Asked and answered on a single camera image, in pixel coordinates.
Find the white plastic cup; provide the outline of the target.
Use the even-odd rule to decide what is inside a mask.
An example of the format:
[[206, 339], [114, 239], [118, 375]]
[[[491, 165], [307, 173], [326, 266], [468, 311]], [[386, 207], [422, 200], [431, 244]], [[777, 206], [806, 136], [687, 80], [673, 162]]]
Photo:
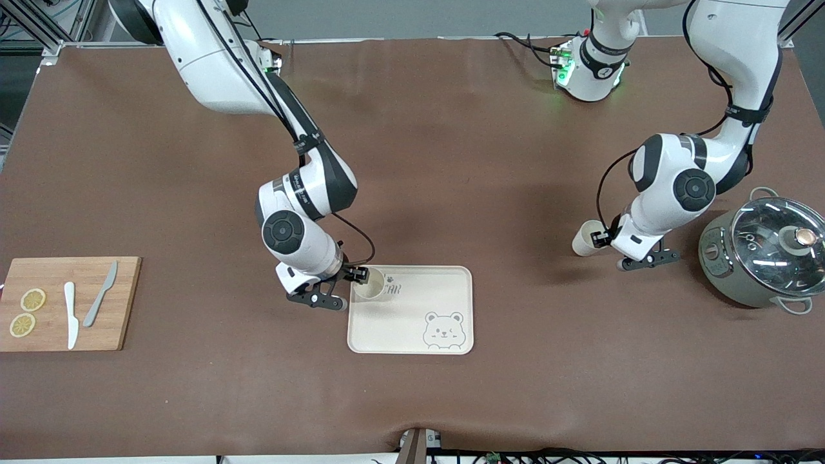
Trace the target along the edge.
[[353, 294], [360, 300], [377, 300], [384, 294], [387, 283], [383, 271], [376, 267], [369, 267], [369, 281], [365, 285], [351, 284]]
[[600, 252], [592, 246], [592, 233], [598, 230], [606, 230], [604, 223], [600, 220], [588, 220], [581, 224], [580, 229], [572, 240], [572, 250], [578, 256], [592, 256]]

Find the beige tray with bear print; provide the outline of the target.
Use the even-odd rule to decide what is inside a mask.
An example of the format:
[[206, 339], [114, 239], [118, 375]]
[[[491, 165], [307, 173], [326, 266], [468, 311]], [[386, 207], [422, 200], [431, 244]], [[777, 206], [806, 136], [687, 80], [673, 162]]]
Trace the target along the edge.
[[347, 344], [360, 354], [464, 355], [474, 347], [472, 274], [463, 266], [374, 265], [384, 294], [350, 290]]

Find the grey electric cooking pot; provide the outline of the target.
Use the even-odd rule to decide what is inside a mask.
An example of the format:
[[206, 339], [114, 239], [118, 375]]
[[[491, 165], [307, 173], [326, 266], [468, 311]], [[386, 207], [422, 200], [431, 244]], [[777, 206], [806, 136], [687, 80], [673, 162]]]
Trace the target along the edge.
[[740, 305], [767, 308], [775, 305], [792, 315], [805, 315], [813, 309], [813, 296], [791, 297], [775, 293], [751, 277], [735, 255], [733, 217], [744, 205], [761, 197], [782, 197], [775, 190], [751, 190], [748, 202], [712, 220], [699, 237], [698, 256], [704, 275], [725, 297]]

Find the glass pot lid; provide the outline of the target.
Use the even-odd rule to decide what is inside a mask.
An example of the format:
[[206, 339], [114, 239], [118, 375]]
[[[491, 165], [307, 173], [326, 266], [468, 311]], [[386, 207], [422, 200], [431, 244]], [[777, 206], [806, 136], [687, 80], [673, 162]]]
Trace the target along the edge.
[[825, 293], [825, 217], [796, 200], [761, 197], [733, 217], [733, 248], [744, 270], [786, 296]]

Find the brown table mat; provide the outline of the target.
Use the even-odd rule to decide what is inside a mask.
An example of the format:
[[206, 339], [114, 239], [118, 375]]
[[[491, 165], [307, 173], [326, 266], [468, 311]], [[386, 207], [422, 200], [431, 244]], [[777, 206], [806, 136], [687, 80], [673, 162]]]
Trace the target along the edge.
[[344, 215], [375, 261], [471, 271], [471, 352], [351, 352], [347, 315], [288, 302], [260, 240], [258, 189], [297, 165], [280, 121], [203, 108], [163, 49], [65, 49], [0, 173], [0, 279], [19, 256], [140, 256], [141, 275], [121, 351], [0, 353], [0, 458], [381, 452], [410, 428], [486, 451], [825, 447], [822, 302], [734, 307], [696, 256], [754, 187], [825, 213], [825, 129], [792, 51], [752, 174], [668, 235], [681, 261], [640, 271], [570, 244], [614, 159], [718, 120], [681, 39], [640, 39], [597, 104], [497, 39], [284, 55], [356, 174]]

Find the wooden cutting board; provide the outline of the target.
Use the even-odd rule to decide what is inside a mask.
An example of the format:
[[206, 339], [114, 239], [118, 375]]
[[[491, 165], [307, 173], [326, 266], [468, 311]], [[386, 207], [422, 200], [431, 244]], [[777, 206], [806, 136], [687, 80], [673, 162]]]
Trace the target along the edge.
[[[115, 284], [101, 304], [91, 328], [83, 327], [112, 262], [119, 262]], [[12, 259], [3, 280], [0, 296], [0, 353], [67, 352], [67, 317], [64, 283], [75, 283], [75, 315], [79, 337], [72, 351], [116, 351], [121, 349], [130, 316], [137, 279], [141, 270], [138, 256], [51, 256]], [[41, 288], [47, 302], [38, 311], [26, 312], [19, 304], [30, 289]], [[32, 313], [35, 329], [22, 338], [13, 338], [9, 326], [21, 313]]]

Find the grey plastic knife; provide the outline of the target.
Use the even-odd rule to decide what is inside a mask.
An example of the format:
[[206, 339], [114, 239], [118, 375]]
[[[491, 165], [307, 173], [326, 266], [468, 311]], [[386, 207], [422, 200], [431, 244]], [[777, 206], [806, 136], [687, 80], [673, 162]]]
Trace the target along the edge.
[[118, 272], [118, 267], [119, 267], [119, 262], [117, 260], [112, 262], [110, 270], [108, 271], [108, 273], [106, 275], [106, 278], [103, 282], [103, 285], [101, 285], [99, 293], [95, 297], [95, 300], [92, 303], [92, 306], [90, 307], [88, 312], [86, 312], [86, 316], [85, 316], [85, 318], [83, 320], [83, 323], [82, 323], [83, 327], [91, 328], [91, 326], [94, 325], [95, 319], [97, 319], [99, 309], [100, 309], [101, 304], [102, 304], [102, 302], [103, 302], [103, 300], [106, 296], [106, 293], [108, 293], [108, 291], [111, 290], [112, 287], [114, 287], [115, 280], [116, 280], [116, 275], [117, 275], [117, 272]]

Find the white plastic knife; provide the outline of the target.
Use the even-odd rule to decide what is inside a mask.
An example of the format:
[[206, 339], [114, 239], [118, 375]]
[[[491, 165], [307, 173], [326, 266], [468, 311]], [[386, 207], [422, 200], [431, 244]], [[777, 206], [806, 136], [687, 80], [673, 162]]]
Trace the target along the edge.
[[64, 283], [64, 299], [67, 317], [67, 349], [74, 350], [79, 337], [79, 319], [75, 315], [75, 283]]

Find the aluminium frame profile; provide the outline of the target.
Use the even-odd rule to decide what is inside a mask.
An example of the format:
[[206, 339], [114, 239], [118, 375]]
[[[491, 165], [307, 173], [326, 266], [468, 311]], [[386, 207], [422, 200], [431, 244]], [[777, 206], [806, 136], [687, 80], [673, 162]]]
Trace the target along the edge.
[[41, 45], [41, 52], [45, 52], [45, 56], [59, 53], [60, 46], [71, 39], [33, 0], [0, 0], [0, 9], [32, 38], [31, 42]]

